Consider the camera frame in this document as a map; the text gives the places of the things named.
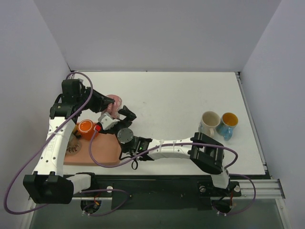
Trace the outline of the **pink patterned mug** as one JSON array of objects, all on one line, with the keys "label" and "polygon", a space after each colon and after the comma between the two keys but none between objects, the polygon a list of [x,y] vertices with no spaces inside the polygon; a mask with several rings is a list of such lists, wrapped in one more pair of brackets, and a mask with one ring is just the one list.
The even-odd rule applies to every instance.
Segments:
[{"label": "pink patterned mug", "polygon": [[113,99],[114,103],[109,104],[105,111],[112,118],[119,119],[120,118],[119,110],[122,108],[122,99],[121,99],[121,97],[119,97],[117,95],[114,95],[114,94],[109,94],[109,95],[107,95],[107,97]]}]

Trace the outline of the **beige patterned mug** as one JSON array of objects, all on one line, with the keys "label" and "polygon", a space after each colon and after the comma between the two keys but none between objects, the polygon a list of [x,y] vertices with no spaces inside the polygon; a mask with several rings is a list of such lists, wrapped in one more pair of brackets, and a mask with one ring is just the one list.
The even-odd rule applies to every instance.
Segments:
[{"label": "beige patterned mug", "polygon": [[198,131],[213,138],[215,129],[220,124],[220,121],[220,116],[217,113],[213,111],[207,111],[202,114]]}]

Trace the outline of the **blue patterned mug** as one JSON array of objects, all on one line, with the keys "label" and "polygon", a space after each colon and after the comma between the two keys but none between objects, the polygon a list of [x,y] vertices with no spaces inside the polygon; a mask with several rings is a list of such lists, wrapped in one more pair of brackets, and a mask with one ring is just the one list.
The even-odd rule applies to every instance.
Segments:
[{"label": "blue patterned mug", "polygon": [[225,141],[229,141],[233,136],[233,131],[238,125],[238,117],[233,113],[224,113],[220,123],[216,128],[219,135],[224,137]]}]

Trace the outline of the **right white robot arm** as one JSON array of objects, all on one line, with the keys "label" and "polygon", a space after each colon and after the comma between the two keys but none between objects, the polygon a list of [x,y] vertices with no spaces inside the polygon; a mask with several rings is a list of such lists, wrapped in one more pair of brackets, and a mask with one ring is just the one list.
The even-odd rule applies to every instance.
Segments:
[{"label": "right white robot arm", "polygon": [[223,165],[222,144],[200,132],[190,138],[168,141],[138,137],[129,128],[134,119],[136,114],[126,106],[119,109],[117,115],[103,112],[98,119],[100,133],[115,135],[122,152],[129,154],[133,160],[189,159],[211,176],[216,194],[224,195],[230,190],[229,173]]}]

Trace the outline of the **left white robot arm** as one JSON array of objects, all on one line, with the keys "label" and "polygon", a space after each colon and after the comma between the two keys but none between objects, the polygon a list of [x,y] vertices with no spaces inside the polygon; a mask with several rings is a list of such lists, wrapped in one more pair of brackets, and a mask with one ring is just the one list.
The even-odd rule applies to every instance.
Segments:
[{"label": "left white robot arm", "polygon": [[74,194],[83,192],[91,197],[98,191],[93,173],[63,176],[63,164],[70,136],[83,110],[95,113],[107,109],[114,99],[85,87],[78,79],[63,80],[62,93],[50,108],[49,133],[46,146],[31,175],[23,185],[36,204],[69,204]]}]

